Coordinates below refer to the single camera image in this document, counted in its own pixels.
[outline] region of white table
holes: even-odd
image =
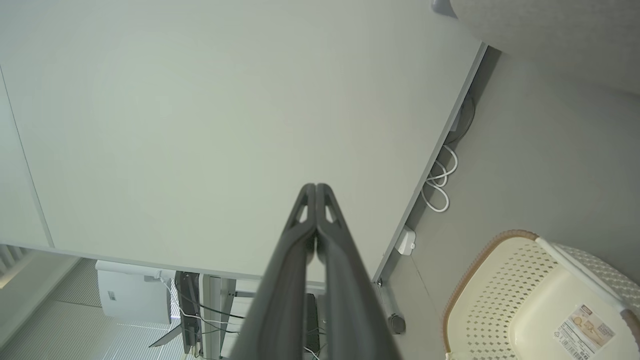
[[[51,234],[5,242],[258,278],[324,182],[374,277],[483,51],[427,1],[2,2]]]

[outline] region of gray fabric object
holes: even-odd
[[[638,0],[451,0],[488,45],[640,94]]]

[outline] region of beige plastic basket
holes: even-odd
[[[584,251],[498,235],[444,315],[450,360],[638,360],[640,286]]]

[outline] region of gray floor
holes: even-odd
[[[475,120],[455,148],[460,167],[445,187],[451,207],[414,221],[417,247],[389,279],[407,322],[396,337],[405,359],[444,359],[444,307],[501,231],[586,250],[640,282],[640,97],[489,58],[472,90]]]

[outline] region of product label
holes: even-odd
[[[575,360],[591,359],[615,335],[587,305],[578,307],[554,332]]]

